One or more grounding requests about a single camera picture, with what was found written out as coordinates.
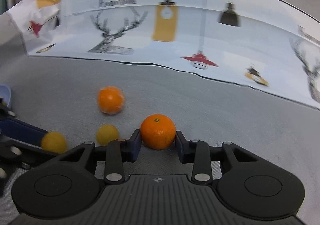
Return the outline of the brown longan fruit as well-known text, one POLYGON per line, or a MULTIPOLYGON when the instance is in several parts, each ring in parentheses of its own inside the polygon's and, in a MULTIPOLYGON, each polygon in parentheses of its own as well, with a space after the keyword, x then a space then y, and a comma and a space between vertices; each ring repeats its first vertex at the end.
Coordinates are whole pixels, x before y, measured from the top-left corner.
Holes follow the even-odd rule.
POLYGON ((41 148, 45 151, 62 154, 67 151, 67 140, 59 132, 48 132, 41 139, 41 148))
POLYGON ((96 140, 100 145, 108 145, 109 142, 119 138, 120 134, 117 128, 109 124, 102 125, 96 133, 96 140))

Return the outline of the blue round plate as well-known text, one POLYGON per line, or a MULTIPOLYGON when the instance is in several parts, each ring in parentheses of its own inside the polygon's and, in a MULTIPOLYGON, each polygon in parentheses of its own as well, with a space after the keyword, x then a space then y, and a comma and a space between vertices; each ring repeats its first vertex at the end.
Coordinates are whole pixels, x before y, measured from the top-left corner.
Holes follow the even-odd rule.
POLYGON ((0 94, 3 97, 3 101, 6 102, 7 107, 11 107, 11 88, 5 84, 0 84, 0 94))

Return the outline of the orange tangerine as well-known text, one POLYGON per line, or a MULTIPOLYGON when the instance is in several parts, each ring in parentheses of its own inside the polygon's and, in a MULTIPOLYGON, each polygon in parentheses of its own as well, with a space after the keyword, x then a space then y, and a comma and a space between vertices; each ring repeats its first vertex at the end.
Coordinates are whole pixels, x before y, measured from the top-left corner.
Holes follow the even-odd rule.
POLYGON ((117 87, 104 87, 98 93, 97 103, 102 113, 114 115, 123 110, 125 96, 117 87))
POLYGON ((163 150, 170 147, 176 136, 174 122, 163 114, 153 114, 140 126, 143 143, 150 149, 163 150))

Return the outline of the printed deer tablecloth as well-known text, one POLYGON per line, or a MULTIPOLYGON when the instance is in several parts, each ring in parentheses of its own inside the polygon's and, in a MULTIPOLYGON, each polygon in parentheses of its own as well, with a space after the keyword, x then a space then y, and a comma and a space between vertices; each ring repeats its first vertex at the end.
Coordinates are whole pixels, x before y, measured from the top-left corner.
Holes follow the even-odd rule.
POLYGON ((27 54, 155 65, 319 107, 319 20, 283 0, 22 0, 27 54))

